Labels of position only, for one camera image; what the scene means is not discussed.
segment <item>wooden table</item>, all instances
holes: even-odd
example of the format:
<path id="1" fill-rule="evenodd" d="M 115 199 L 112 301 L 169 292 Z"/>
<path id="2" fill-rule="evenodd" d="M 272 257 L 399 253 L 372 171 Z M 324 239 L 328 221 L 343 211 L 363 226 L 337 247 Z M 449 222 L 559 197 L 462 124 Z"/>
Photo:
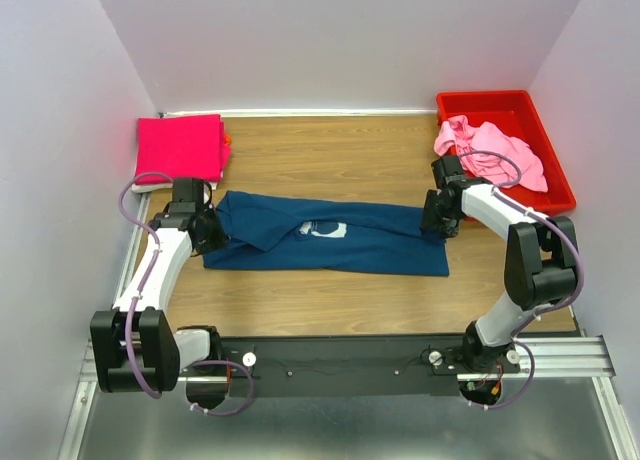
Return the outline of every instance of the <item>wooden table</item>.
<path id="1" fill-rule="evenodd" d="M 233 156 L 215 193 L 421 207 L 434 188 L 435 116 L 229 118 Z M 149 216 L 170 191 L 152 194 Z M 461 332 L 503 291 L 504 242 L 465 222 L 447 243 L 449 277 L 330 270 L 205 270 L 184 266 L 169 306 L 172 328 L 215 325 L 222 335 Z M 568 310 L 534 330 L 573 330 Z"/>

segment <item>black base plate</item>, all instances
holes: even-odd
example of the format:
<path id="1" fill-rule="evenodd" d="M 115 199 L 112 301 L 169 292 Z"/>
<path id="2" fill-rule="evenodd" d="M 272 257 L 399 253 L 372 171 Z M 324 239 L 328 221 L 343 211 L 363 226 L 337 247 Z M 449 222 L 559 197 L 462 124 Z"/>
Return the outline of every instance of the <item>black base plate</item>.
<path id="1" fill-rule="evenodd" d="M 431 350 L 459 348 L 461 334 L 349 335 L 314 337 L 224 337 L 224 356 L 242 363 L 256 355 L 250 371 L 256 397 L 338 397 L 365 395 L 457 396 L 461 364 L 434 369 Z M 517 372 L 511 364 L 509 371 Z M 232 372 L 229 395 L 244 397 L 248 382 Z"/>

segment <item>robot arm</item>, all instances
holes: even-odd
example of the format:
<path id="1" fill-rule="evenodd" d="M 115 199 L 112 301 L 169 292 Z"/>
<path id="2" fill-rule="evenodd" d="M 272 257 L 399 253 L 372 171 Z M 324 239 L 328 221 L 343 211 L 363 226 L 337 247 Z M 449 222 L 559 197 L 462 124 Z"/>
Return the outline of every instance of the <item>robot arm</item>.
<path id="1" fill-rule="evenodd" d="M 138 300 L 133 313 L 133 347 L 137 364 L 151 388 L 158 392 L 172 390 L 183 368 L 199 360 L 218 359 L 219 336 L 215 329 L 191 327 L 174 335 L 164 314 L 180 270 L 192 252 L 207 253 L 226 244 L 210 203 L 211 195 L 205 202 L 204 191 L 202 180 L 175 179 L 171 202 L 150 223 L 159 246 L 150 236 L 142 261 L 122 296 L 111 310 L 93 316 L 91 339 L 103 391 L 140 390 L 124 338 L 126 315 L 134 297 Z M 157 249 L 159 253 L 153 263 Z M 148 278 L 138 291 L 145 275 Z"/>
<path id="2" fill-rule="evenodd" d="M 469 216 L 479 220 L 507 243 L 505 292 L 484 316 L 472 322 L 463 338 L 463 357 L 472 370 L 486 368 L 504 354 L 514 332 L 536 316 L 538 309 L 557 304 L 577 286 L 576 261 L 561 239 L 549 228 L 494 195 L 494 187 L 482 178 L 469 179 L 455 155 L 432 164 L 438 190 L 430 190 L 421 228 L 443 237 L 458 234 L 459 222 Z M 573 223 L 566 217 L 548 218 L 576 245 Z M 550 252 L 543 259 L 541 252 Z"/>

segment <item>cable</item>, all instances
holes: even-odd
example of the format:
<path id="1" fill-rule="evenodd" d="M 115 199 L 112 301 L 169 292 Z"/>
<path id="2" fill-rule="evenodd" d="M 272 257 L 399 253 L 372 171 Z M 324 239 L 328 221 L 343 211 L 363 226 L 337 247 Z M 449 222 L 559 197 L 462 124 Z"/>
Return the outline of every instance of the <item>cable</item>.
<path id="1" fill-rule="evenodd" d="M 249 373 L 249 370 L 247 370 L 247 368 L 244 365 L 240 365 L 239 363 L 236 363 L 236 362 L 230 362 L 229 360 L 203 360 L 201 362 L 195 362 L 191 364 L 192 367 L 222 366 L 222 365 L 237 368 L 242 373 L 244 373 L 244 376 L 247 377 L 247 380 L 249 380 L 249 391 L 247 392 L 247 396 L 245 397 L 244 402 L 242 402 L 242 404 L 239 407 L 234 408 L 232 410 L 228 410 L 226 412 L 209 410 L 207 408 L 201 407 L 197 403 L 191 404 L 191 410 L 198 410 L 199 412 L 202 412 L 205 415 L 211 415 L 213 417 L 229 417 L 231 415 L 240 413 L 242 410 L 244 410 L 249 406 L 249 404 L 251 403 L 251 400 L 253 400 L 253 391 L 255 389 L 255 385 L 254 385 L 255 382 L 253 380 L 253 377 Z"/>
<path id="2" fill-rule="evenodd" d="M 475 383 L 475 388 L 481 387 L 482 385 L 487 383 L 487 380 L 489 379 L 489 377 L 491 375 L 493 375 L 493 369 L 496 368 L 496 365 L 500 365 L 500 362 L 499 361 L 496 362 L 496 364 L 491 367 L 491 370 L 489 370 L 489 373 L 487 373 L 484 377 L 482 377 L 480 380 L 478 380 L 478 382 L 474 382 Z M 500 374 L 498 376 L 498 383 L 500 383 L 501 379 L 502 379 L 502 366 L 500 366 Z"/>
<path id="3" fill-rule="evenodd" d="M 140 385 L 140 388 L 142 388 L 142 390 L 144 390 L 145 393 L 149 395 L 151 398 L 157 399 L 162 396 L 162 393 L 156 392 L 154 389 L 151 388 L 149 383 L 147 383 L 147 380 L 144 378 L 144 375 L 142 375 L 142 371 L 140 370 L 140 367 L 138 366 L 138 362 L 136 361 L 136 353 L 135 353 L 135 350 L 133 349 L 132 330 L 133 330 L 133 315 L 136 311 L 136 305 L 138 304 L 138 300 L 140 300 L 140 294 L 142 293 L 142 290 L 144 290 L 144 286 L 146 285 L 147 280 L 149 280 L 151 271 L 153 270 L 153 267 L 155 267 L 156 262 L 158 261 L 158 255 L 160 255 L 160 238 L 158 237 L 158 234 L 155 232 L 155 230 L 153 230 L 153 228 L 151 228 L 146 223 L 141 222 L 140 220 L 135 218 L 133 215 L 127 212 L 127 210 L 124 208 L 124 196 L 127 194 L 131 186 L 141 178 L 149 177 L 152 175 L 159 176 L 168 180 L 169 182 L 173 182 L 173 179 L 170 176 L 161 172 L 141 173 L 140 175 L 137 175 L 136 177 L 134 177 L 133 180 L 131 180 L 129 183 L 127 183 L 127 185 L 120 192 L 120 195 L 118 196 L 118 209 L 120 210 L 120 213 L 124 218 L 126 218 L 131 223 L 142 228 L 145 232 L 147 232 L 149 236 L 153 238 L 153 241 L 156 244 L 156 249 L 153 251 L 153 255 L 151 256 L 151 261 L 149 262 L 149 265 L 147 265 L 147 269 L 144 271 L 144 274 L 140 279 L 140 283 L 138 284 L 138 295 L 134 296 L 131 299 L 131 304 L 129 305 L 129 311 L 127 312 L 127 317 L 124 323 L 124 344 L 125 344 L 125 349 L 127 351 L 127 358 L 129 359 L 129 364 L 131 365 L 131 372 L 133 373 L 133 376 L 138 382 L 138 385 Z"/>
<path id="4" fill-rule="evenodd" d="M 125 349 L 127 351 L 127 358 L 129 360 L 129 364 L 131 365 L 131 372 L 133 373 L 133 376 L 135 377 L 136 381 L 138 382 L 138 385 L 140 385 L 140 388 L 142 388 L 142 390 L 147 395 L 149 395 L 151 398 L 158 399 L 158 398 L 160 398 L 162 396 L 162 393 L 161 392 L 157 392 L 157 391 L 153 390 L 153 388 L 151 388 L 151 386 L 149 385 L 147 380 L 144 378 L 144 375 L 142 374 L 142 371 L 140 370 L 140 366 L 138 365 L 138 362 L 136 361 L 136 354 L 135 354 L 135 350 L 133 348 L 132 331 L 133 331 L 133 317 L 134 317 L 134 314 L 135 314 L 135 311 L 136 311 L 136 306 L 138 304 L 138 300 L 140 300 L 140 294 L 142 293 L 142 291 L 144 289 L 144 286 L 147 283 L 147 280 L 149 280 L 149 276 L 151 275 L 151 272 L 153 271 L 153 267 L 155 267 L 155 265 L 156 265 L 156 263 L 158 261 L 158 256 L 160 254 L 160 238 L 158 237 L 158 234 L 156 233 L 155 230 L 153 230 L 146 223 L 141 222 L 140 220 L 135 218 L 133 215 L 131 215 L 129 212 L 127 212 L 127 210 L 124 208 L 124 197 L 127 194 L 127 192 L 129 191 L 129 189 L 131 188 L 131 186 L 134 183 L 136 183 L 138 180 L 140 180 L 141 178 L 152 176 L 152 175 L 153 176 L 159 176 L 159 177 L 162 177 L 162 178 L 168 180 L 169 182 L 173 182 L 173 179 L 170 176 L 168 176 L 168 175 L 166 175 L 164 173 L 161 173 L 161 172 L 147 172 L 147 173 L 142 173 L 140 175 L 137 175 L 120 192 L 120 195 L 118 196 L 118 209 L 120 210 L 120 213 L 122 214 L 122 216 L 124 218 L 126 218 L 128 221 L 130 221 L 134 225 L 142 228 L 144 231 L 146 231 L 149 234 L 149 236 L 151 238 L 153 238 L 153 241 L 156 244 L 156 249 L 153 251 L 153 255 L 151 257 L 151 261 L 149 262 L 149 265 L 147 266 L 147 269 L 144 271 L 144 274 L 142 275 L 142 278 L 140 279 L 140 283 L 138 283 L 138 295 L 136 295 L 133 298 L 131 298 L 131 304 L 129 305 L 129 311 L 127 312 L 127 316 L 126 316 L 126 319 L 125 319 L 124 342 L 125 342 Z M 211 188 L 210 184 L 209 184 L 209 193 L 210 193 L 209 203 L 211 204 L 212 203 L 212 198 L 213 198 L 213 189 Z M 242 410 L 244 410 L 249 405 L 249 403 L 253 399 L 254 380 L 253 380 L 253 377 L 251 377 L 251 374 L 249 373 L 249 371 L 243 365 L 240 365 L 239 363 L 235 363 L 235 362 L 230 362 L 228 360 L 203 360 L 203 361 L 200 361 L 200 362 L 196 362 L 196 363 L 194 363 L 192 365 L 193 366 L 227 365 L 227 366 L 234 367 L 234 368 L 237 368 L 240 371 L 242 371 L 242 373 L 244 373 L 245 376 L 247 377 L 247 379 L 249 380 L 249 392 L 247 394 L 247 397 L 246 397 L 245 401 L 238 408 L 235 408 L 235 409 L 230 410 L 228 412 L 215 412 L 213 410 L 204 409 L 204 408 L 200 407 L 199 405 L 195 405 L 194 404 L 194 405 L 192 405 L 192 409 L 198 409 L 198 410 L 203 411 L 205 414 L 208 414 L 208 415 L 224 417 L 224 416 L 235 415 L 236 413 L 241 412 Z"/>
<path id="5" fill-rule="evenodd" d="M 500 360 L 498 360 L 498 370 L 500 370 L 500 373 L 498 374 L 498 383 L 497 386 L 500 386 L 500 384 L 502 383 L 502 377 L 504 377 L 504 368 L 502 368 L 502 363 L 500 362 Z"/>
<path id="6" fill-rule="evenodd" d="M 516 185 L 522 179 L 522 170 L 520 170 L 520 167 L 518 167 L 518 165 L 516 165 L 516 163 L 513 160 L 506 157 L 505 155 L 502 155 L 501 153 L 491 152 L 489 150 L 474 150 L 472 152 L 462 153 L 459 155 L 459 157 L 466 157 L 469 155 L 493 155 L 495 157 L 500 158 L 501 160 L 504 160 L 509 165 L 511 165 L 516 171 L 516 178 L 514 180 L 509 180 L 508 182 L 502 182 L 494 185 L 494 187 L 491 190 L 491 194 L 494 195 L 502 203 L 517 210 L 518 212 L 522 213 L 525 216 L 531 217 L 536 222 L 541 223 L 542 225 L 547 227 L 549 230 L 551 230 L 553 233 L 555 233 L 560 238 L 562 243 L 566 245 L 568 250 L 571 252 L 571 255 L 573 255 L 573 258 L 576 260 L 576 266 L 575 266 L 576 288 L 573 291 L 573 293 L 568 298 L 566 298 L 562 302 L 557 303 L 556 305 L 551 305 L 549 307 L 534 308 L 532 311 L 532 315 L 528 318 L 525 318 L 522 321 L 522 323 L 520 323 L 520 325 L 518 325 L 511 332 L 511 336 L 515 337 L 522 330 L 524 330 L 527 327 L 527 325 L 529 325 L 535 318 L 542 315 L 543 313 L 560 310 L 561 308 L 568 307 L 569 305 L 573 304 L 573 302 L 576 301 L 576 299 L 582 292 L 582 289 L 584 288 L 584 262 L 582 260 L 582 257 L 580 256 L 580 253 L 578 252 L 578 249 L 575 247 L 573 242 L 569 240 L 569 238 L 564 234 L 562 230 L 560 230 L 556 225 L 551 223 L 547 218 L 536 213 L 535 211 L 532 211 L 531 209 L 526 208 L 524 205 L 521 205 L 520 203 L 509 198 L 507 195 L 505 195 L 500 190 L 498 190 L 500 187 L 510 187 L 510 186 Z"/>
<path id="7" fill-rule="evenodd" d="M 522 180 L 522 170 L 520 170 L 520 167 L 518 167 L 518 165 L 516 165 L 516 162 L 511 160 L 506 155 L 502 155 L 501 153 L 498 153 L 498 152 L 492 152 L 490 150 L 473 150 L 471 152 L 461 153 L 460 155 L 458 155 L 458 158 L 464 158 L 464 157 L 468 157 L 470 155 L 491 155 L 491 156 L 494 156 L 494 157 L 498 157 L 500 160 L 504 160 L 505 162 L 507 162 L 509 165 L 511 165 L 514 168 L 514 170 L 516 171 L 516 178 L 514 178 L 513 180 L 507 180 L 506 182 L 497 183 L 496 187 L 498 187 L 498 188 L 500 188 L 500 187 L 513 187 L 514 185 L 519 184 L 520 180 Z"/>
<path id="8" fill-rule="evenodd" d="M 513 397 L 509 398 L 508 400 L 505 400 L 502 403 L 497 403 L 495 405 L 485 405 L 482 403 L 476 403 L 469 400 L 469 405 L 482 408 L 484 410 L 498 410 L 500 408 L 508 407 L 512 403 L 518 401 L 518 399 L 522 397 L 522 395 L 524 395 L 525 392 L 529 389 L 529 387 L 531 386 L 531 382 L 533 380 L 533 376 L 536 372 L 536 359 L 534 358 L 533 352 L 531 351 L 531 349 L 527 344 L 519 342 L 517 340 L 514 340 L 513 343 L 518 345 L 519 347 L 522 347 L 527 352 L 527 355 L 529 355 L 529 360 L 531 361 L 531 370 L 529 371 L 529 376 L 527 377 L 527 380 L 524 382 L 524 385 L 522 386 L 522 388 L 518 390 L 518 393 L 516 393 Z"/>
<path id="9" fill-rule="evenodd" d="M 213 208 L 213 187 L 211 186 L 211 182 L 204 182 L 209 190 L 209 200 L 207 201 L 207 205 Z"/>

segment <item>pink clothing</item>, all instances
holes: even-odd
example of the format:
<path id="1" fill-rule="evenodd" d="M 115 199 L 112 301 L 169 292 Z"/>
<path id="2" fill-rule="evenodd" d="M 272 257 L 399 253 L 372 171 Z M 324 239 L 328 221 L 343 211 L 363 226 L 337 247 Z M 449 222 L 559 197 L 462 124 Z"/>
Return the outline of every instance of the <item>pink clothing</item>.
<path id="1" fill-rule="evenodd" d="M 501 153 L 513 160 L 522 170 L 520 185 L 536 192 L 548 191 L 542 162 L 531 151 L 529 145 L 519 138 L 506 136 L 493 123 L 484 122 L 480 127 L 472 127 L 465 115 L 451 117 L 442 122 L 433 149 L 442 156 L 452 146 L 456 147 L 458 155 L 474 150 Z M 460 162 L 465 170 L 494 184 L 507 182 L 516 177 L 511 165 L 493 155 L 468 155 L 461 158 Z"/>

